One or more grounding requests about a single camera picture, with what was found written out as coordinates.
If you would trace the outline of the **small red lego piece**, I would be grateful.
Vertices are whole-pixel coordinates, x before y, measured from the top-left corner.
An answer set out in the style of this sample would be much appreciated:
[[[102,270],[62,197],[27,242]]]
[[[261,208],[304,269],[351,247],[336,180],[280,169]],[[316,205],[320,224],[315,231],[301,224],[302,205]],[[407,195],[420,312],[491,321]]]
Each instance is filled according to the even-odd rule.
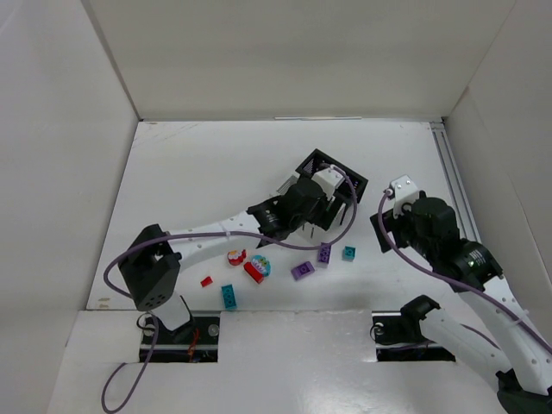
[[[207,276],[206,278],[204,278],[204,279],[200,282],[200,284],[201,284],[202,287],[206,287],[206,286],[208,286],[208,285],[211,285],[212,283],[213,283],[213,279],[212,279],[211,276]]]

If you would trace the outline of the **aluminium rail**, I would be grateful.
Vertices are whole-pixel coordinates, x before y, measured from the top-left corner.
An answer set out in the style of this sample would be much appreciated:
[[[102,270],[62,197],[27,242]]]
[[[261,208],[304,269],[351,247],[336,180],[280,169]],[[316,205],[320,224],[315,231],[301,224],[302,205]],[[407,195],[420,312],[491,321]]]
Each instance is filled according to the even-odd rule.
[[[461,181],[460,171],[450,146],[444,122],[431,122],[430,131],[434,136],[437,152],[442,162],[445,179],[456,210],[461,233],[469,240],[481,242],[474,215]]]

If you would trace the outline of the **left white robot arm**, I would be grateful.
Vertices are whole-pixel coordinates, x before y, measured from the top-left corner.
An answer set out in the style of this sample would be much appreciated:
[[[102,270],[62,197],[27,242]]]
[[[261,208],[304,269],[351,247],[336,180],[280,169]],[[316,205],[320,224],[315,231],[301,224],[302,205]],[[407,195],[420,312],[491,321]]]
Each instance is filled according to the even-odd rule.
[[[324,168],[298,177],[283,194],[183,235],[149,225],[113,262],[126,285],[121,294],[138,311],[149,313],[154,326],[182,342],[196,326],[188,304],[175,291],[182,270],[227,253],[239,261],[250,249],[271,244],[289,248],[289,235],[306,223],[328,229],[344,202],[339,191],[347,187],[347,178]]]

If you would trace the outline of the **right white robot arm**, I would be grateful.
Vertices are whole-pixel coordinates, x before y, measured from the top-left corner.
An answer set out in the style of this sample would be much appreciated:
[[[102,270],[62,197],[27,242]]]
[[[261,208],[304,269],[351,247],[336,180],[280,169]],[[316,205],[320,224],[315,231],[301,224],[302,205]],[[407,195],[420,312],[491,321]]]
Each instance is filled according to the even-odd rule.
[[[454,209],[424,191],[400,197],[388,188],[370,220],[382,252],[393,251],[447,284],[492,335],[487,339],[457,323],[434,299],[420,295],[390,324],[375,321],[377,343],[434,342],[483,378],[506,412],[549,413],[551,346],[515,299],[491,252],[461,236]]]

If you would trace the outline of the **red white flower lego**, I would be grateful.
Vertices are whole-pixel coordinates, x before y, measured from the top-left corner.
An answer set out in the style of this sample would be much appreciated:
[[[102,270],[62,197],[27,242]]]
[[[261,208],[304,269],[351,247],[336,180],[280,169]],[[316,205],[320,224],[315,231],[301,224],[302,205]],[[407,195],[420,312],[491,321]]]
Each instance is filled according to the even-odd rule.
[[[227,261],[233,267],[240,266],[241,263],[243,263],[246,258],[247,258],[246,249],[232,250],[227,253]]]

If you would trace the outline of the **red rectangular lego brick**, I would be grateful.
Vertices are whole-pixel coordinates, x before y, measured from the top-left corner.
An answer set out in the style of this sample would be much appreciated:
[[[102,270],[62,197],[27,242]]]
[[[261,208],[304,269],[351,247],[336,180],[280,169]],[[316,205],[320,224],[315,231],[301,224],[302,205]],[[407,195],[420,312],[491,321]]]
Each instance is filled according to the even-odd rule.
[[[246,262],[243,266],[245,272],[257,283],[260,284],[265,276],[251,262]]]

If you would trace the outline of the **white double bin container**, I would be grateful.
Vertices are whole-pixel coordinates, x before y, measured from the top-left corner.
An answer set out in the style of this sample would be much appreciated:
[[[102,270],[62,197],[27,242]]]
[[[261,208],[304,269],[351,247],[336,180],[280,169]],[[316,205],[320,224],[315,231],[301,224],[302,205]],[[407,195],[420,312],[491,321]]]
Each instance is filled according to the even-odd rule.
[[[273,219],[270,237],[283,241],[291,233],[300,231],[308,242],[320,242],[321,233],[334,227],[338,216],[347,209],[338,194],[345,185],[343,175],[324,168],[313,176],[294,174],[274,193],[267,208]]]

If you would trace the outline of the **teal rectangular lego brick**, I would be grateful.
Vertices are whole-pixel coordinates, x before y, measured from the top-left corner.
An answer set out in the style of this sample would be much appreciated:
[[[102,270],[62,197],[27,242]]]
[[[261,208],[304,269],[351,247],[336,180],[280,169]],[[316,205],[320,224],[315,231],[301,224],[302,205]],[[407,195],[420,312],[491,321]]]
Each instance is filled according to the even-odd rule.
[[[232,285],[224,285],[221,287],[223,295],[224,308],[226,310],[234,310],[237,308],[237,303],[235,299],[235,292]]]

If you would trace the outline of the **purple rectangular lego brick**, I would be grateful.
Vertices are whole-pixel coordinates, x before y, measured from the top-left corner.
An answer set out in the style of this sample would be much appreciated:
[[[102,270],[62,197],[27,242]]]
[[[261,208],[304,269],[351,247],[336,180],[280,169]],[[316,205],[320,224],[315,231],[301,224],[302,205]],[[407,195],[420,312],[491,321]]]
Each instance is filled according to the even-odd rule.
[[[322,243],[317,252],[317,264],[321,267],[327,267],[329,265],[331,257],[331,245],[328,243]]]

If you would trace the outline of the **purple sloped lego brick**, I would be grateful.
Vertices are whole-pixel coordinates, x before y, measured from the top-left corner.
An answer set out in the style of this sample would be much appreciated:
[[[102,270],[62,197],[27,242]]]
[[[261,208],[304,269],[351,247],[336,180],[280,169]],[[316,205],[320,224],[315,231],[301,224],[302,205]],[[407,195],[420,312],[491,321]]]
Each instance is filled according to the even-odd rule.
[[[306,261],[293,267],[291,270],[291,275],[295,281],[299,281],[313,274],[314,272],[314,266],[309,261]]]

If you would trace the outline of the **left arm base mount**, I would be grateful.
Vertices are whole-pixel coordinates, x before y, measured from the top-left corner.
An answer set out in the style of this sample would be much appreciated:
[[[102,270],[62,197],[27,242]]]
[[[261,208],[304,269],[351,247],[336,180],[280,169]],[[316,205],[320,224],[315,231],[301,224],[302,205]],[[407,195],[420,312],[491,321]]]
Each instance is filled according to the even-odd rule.
[[[154,345],[152,363],[215,363],[218,361],[220,313],[194,315],[195,326],[177,339],[162,324]]]

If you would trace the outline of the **teal square lego brick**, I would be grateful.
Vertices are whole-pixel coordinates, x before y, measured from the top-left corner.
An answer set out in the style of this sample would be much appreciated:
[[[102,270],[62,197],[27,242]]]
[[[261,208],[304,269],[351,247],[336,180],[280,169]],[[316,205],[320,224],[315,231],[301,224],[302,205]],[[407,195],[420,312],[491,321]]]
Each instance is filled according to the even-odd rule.
[[[353,261],[356,256],[356,248],[352,246],[345,246],[342,250],[342,259],[345,261]]]

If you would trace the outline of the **black double bin container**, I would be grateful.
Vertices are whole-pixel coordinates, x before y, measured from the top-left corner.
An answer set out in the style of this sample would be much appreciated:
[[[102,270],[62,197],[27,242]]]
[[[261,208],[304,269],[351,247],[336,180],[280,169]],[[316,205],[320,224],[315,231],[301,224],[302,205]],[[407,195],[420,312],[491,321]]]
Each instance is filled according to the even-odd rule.
[[[350,204],[353,200],[353,194],[355,194],[356,201],[359,204],[366,190],[368,180],[321,150],[315,149],[299,164],[295,172],[301,177],[311,179],[314,173],[329,165],[334,165],[336,170],[342,173],[345,178],[345,181],[334,193],[334,198],[340,197],[347,204]]]

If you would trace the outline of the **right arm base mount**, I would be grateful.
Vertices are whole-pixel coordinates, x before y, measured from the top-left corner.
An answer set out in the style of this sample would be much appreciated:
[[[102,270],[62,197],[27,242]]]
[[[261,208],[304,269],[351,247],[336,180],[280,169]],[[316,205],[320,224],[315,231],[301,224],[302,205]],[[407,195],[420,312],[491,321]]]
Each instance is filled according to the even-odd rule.
[[[377,362],[448,361],[456,358],[447,349],[423,336],[420,323],[439,304],[418,296],[399,310],[373,310],[370,336],[376,344]]]

